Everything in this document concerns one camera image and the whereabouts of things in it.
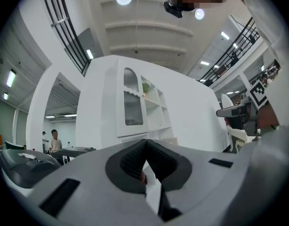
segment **balcony railing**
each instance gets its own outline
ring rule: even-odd
[[[200,82],[210,86],[232,68],[259,39],[260,35],[256,29],[255,21],[251,18],[226,52],[202,76]]]
[[[55,29],[69,58],[85,75],[90,64],[90,59],[81,46],[79,38],[70,20],[65,0],[44,0],[49,16],[51,27]]]

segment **person in white shirt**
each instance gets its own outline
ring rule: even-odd
[[[43,146],[43,153],[46,153],[46,143],[48,142],[48,140],[46,140],[45,138],[45,134],[46,132],[42,132],[42,146]]]
[[[55,129],[52,130],[51,134],[52,134],[52,139],[51,139],[51,143],[50,143],[50,147],[49,147],[49,153],[50,154],[62,149],[62,142],[60,139],[58,139],[57,130],[55,130]]]
[[[265,87],[268,87],[272,83],[272,80],[265,73],[262,74],[262,80]]]
[[[184,4],[219,3],[224,0],[177,0]],[[258,33],[283,71],[265,90],[269,100],[260,108],[258,127],[289,126],[289,27],[271,0],[241,0],[256,22]]]

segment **black device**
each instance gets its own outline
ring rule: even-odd
[[[197,6],[195,4],[182,3],[179,0],[167,0],[163,3],[164,9],[177,18],[182,18],[183,11],[193,11]]]

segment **white column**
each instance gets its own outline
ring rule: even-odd
[[[15,110],[14,114],[14,120],[13,120],[13,143],[17,144],[17,122],[18,122],[18,114],[19,114],[19,109],[17,108]]]
[[[26,149],[42,152],[43,118],[47,101],[59,74],[58,67],[51,65],[43,73],[32,97],[26,122]]]
[[[250,85],[249,80],[247,79],[246,75],[244,75],[244,73],[242,72],[242,73],[239,74],[239,76],[242,79],[246,89],[249,90],[251,85]]]

